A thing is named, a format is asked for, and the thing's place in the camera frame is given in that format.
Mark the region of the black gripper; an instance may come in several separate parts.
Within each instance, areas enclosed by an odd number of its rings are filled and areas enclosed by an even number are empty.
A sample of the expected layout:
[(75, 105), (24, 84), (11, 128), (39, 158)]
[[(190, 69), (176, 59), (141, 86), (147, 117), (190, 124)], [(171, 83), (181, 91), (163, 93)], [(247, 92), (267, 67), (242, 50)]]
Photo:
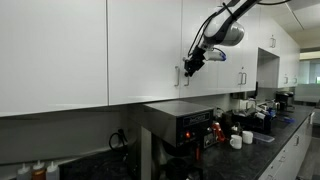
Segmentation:
[(198, 71), (204, 65), (204, 53), (205, 50), (196, 47), (191, 55), (190, 59), (184, 62), (184, 69), (186, 70), (186, 76), (192, 76), (196, 71)]

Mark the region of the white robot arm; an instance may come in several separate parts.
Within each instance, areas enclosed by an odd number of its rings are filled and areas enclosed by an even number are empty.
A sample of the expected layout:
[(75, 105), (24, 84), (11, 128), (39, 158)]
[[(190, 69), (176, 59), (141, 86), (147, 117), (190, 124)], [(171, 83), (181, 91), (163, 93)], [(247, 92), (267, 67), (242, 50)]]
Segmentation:
[(185, 76), (192, 77), (204, 65), (207, 51), (215, 45), (235, 46), (244, 37), (245, 29), (238, 20), (261, 0), (246, 0), (234, 12), (231, 7), (240, 0), (223, 3), (222, 7), (211, 14), (200, 26), (189, 48), (187, 59), (184, 61)]

